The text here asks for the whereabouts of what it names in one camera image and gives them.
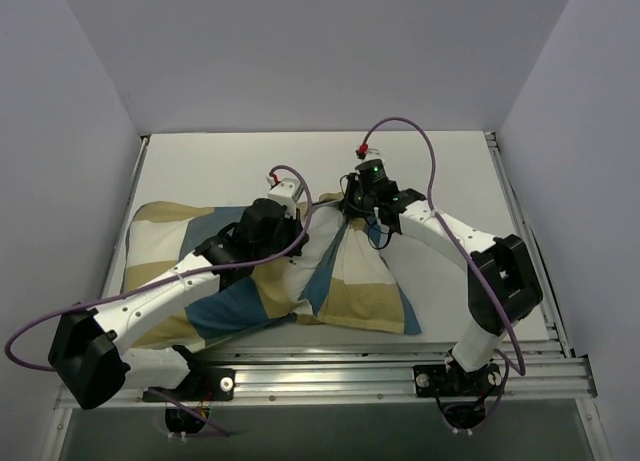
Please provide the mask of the blue beige checked pillowcase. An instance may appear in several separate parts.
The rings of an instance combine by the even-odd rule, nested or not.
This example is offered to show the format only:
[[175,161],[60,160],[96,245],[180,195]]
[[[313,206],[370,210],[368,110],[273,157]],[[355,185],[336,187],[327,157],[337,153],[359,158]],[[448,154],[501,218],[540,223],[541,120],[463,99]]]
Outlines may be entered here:
[[[341,200],[321,195],[314,206]],[[167,269],[224,226],[239,220],[243,207],[191,207],[157,201],[142,206],[126,235],[122,291],[138,288]],[[230,342],[282,321],[301,325],[417,335],[413,308],[381,254],[372,246],[362,219],[344,221],[297,302],[285,292],[288,258],[254,268],[220,293],[183,308],[144,334],[139,348],[184,344],[197,352]]]

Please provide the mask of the white pillow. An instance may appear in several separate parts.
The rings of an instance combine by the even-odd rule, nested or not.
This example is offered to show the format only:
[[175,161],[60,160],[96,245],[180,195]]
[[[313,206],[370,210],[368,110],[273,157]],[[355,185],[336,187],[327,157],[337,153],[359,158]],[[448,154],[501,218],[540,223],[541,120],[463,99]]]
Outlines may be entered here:
[[285,292],[292,302],[300,299],[301,293],[322,260],[344,217],[338,209],[338,202],[321,203],[313,207],[311,223],[307,231],[308,241],[300,256],[288,258],[283,274]]

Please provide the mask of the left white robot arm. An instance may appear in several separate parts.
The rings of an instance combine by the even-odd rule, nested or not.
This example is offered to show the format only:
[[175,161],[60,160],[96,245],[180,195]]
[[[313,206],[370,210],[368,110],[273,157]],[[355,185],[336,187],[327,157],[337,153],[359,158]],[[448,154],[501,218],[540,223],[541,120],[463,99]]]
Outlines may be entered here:
[[144,349],[136,341],[176,311],[249,277],[257,265],[300,255],[309,224],[296,207],[255,200],[239,220],[152,281],[61,315],[49,364],[84,410],[123,389],[164,388],[179,400],[194,398],[202,376],[186,348]]

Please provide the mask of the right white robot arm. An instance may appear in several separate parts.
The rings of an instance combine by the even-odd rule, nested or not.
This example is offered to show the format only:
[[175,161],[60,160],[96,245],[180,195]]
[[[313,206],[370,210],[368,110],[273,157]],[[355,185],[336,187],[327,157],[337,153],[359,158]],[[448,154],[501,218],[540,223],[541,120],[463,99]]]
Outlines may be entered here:
[[467,273],[471,317],[449,354],[444,381],[455,393],[469,392],[504,338],[511,340],[517,365],[526,371],[515,326],[542,302],[543,292],[525,242],[473,228],[435,206],[432,184],[422,194],[401,190],[379,159],[364,161],[346,175],[342,211],[377,221],[388,237],[412,238]]

